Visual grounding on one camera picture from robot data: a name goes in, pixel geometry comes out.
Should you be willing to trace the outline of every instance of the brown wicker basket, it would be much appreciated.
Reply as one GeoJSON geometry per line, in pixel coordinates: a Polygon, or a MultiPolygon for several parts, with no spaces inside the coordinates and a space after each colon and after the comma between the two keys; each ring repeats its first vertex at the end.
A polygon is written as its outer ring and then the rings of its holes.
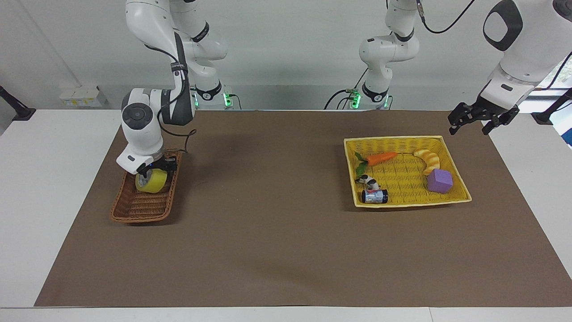
{"type": "Polygon", "coordinates": [[[161,221],[169,215],[173,204],[182,152],[166,152],[167,158],[177,159],[177,170],[169,173],[165,186],[156,194],[135,188],[135,175],[125,172],[121,188],[111,209],[111,220],[122,223],[161,221]]]}

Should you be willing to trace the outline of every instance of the orange carrot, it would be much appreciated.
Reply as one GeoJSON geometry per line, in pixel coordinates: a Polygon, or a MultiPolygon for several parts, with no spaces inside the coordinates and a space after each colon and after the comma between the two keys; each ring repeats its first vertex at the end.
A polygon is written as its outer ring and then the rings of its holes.
{"type": "Polygon", "coordinates": [[[397,153],[395,153],[395,152],[386,152],[386,153],[379,153],[379,154],[370,155],[370,156],[366,157],[367,165],[371,167],[371,166],[374,166],[374,165],[379,164],[381,162],[391,160],[391,159],[395,158],[396,156],[397,156],[397,153]]]}

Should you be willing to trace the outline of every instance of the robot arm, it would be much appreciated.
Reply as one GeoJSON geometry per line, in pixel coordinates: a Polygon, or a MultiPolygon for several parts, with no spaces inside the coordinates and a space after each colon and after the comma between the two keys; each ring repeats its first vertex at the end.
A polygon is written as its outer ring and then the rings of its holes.
{"type": "Polygon", "coordinates": [[[485,135],[512,121],[518,104],[572,51],[572,0],[502,0],[483,33],[504,56],[475,103],[459,103],[449,114],[452,135],[479,120],[489,120],[485,135]]]}
{"type": "Polygon", "coordinates": [[[126,1],[129,30],[149,49],[169,57],[175,84],[174,89],[135,88],[122,102],[121,127],[128,145],[117,163],[131,174],[146,176],[156,168],[163,171],[173,168],[163,157],[159,117],[163,123],[174,125],[186,125],[193,120],[196,104],[191,99],[189,72],[197,92],[205,86],[203,91],[213,93],[211,101],[224,97],[221,91],[212,91],[224,87],[216,70],[200,65],[197,60],[222,59],[227,46],[220,36],[209,31],[206,21],[198,19],[194,2],[126,1]]]}
{"type": "Polygon", "coordinates": [[[419,40],[414,35],[417,15],[416,0],[391,0],[386,25],[392,33],[367,39],[360,45],[360,58],[368,67],[359,92],[360,105],[382,107],[393,77],[387,64],[413,59],[419,53],[419,40]]]}

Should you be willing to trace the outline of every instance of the purple foam block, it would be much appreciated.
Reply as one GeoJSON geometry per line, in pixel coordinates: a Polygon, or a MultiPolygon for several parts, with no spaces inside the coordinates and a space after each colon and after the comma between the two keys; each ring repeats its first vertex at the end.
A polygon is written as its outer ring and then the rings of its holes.
{"type": "Polygon", "coordinates": [[[453,176],[449,171],[435,169],[427,177],[427,188],[435,193],[446,194],[453,186],[453,176]]]}

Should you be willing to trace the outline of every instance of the can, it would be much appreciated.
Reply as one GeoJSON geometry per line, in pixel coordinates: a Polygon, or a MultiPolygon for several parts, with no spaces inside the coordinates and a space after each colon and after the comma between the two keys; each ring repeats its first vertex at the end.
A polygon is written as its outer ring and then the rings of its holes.
{"type": "Polygon", "coordinates": [[[387,190],[364,190],[362,192],[363,203],[387,203],[389,194],[387,190]]]}

